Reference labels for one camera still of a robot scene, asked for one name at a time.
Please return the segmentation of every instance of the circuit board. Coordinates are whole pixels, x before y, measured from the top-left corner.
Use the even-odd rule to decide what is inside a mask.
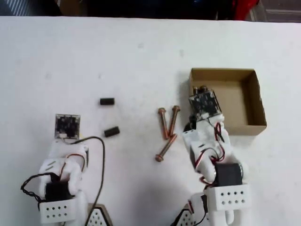
[[[190,97],[189,102],[197,121],[222,113],[213,90],[198,93]]]
[[[55,138],[65,134],[64,138],[79,139],[80,115],[57,114],[55,116]]]

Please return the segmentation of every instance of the cardboard box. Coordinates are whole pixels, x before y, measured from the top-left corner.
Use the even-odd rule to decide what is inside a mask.
[[[260,87],[253,69],[192,68],[190,96],[193,87],[212,89],[225,116],[230,135],[258,135],[267,127]]]

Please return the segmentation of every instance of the copper screw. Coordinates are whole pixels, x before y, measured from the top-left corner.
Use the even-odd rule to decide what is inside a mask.
[[[166,110],[163,107],[158,109],[158,114],[160,115],[160,123],[161,123],[161,127],[162,127],[163,138],[165,140],[167,140],[169,138],[169,136],[168,136],[167,126],[166,126],[165,112],[166,112]]]
[[[163,147],[162,151],[160,152],[160,154],[157,154],[155,159],[156,161],[160,162],[163,161],[163,156],[165,155],[165,153],[168,151],[168,149],[170,148],[170,146],[173,144],[173,142],[175,141],[175,139],[177,138],[176,134],[173,134],[172,137],[169,139],[168,143],[165,145],[165,147]]]
[[[177,118],[177,114],[180,111],[180,107],[178,105],[175,105],[173,107],[173,117],[171,118],[170,121],[170,126],[169,126],[169,136],[171,137],[174,133],[174,125],[175,125],[175,120]]]

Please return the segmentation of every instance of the black cylinder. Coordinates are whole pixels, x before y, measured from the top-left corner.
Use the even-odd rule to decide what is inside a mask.
[[[120,133],[119,127],[113,127],[104,131],[105,137],[111,137]]]
[[[100,105],[114,105],[114,98],[100,98]]]

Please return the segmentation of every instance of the red object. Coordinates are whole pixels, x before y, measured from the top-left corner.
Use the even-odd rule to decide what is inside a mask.
[[[249,11],[257,4],[258,0],[233,0],[233,5],[236,3],[234,19],[245,20]]]

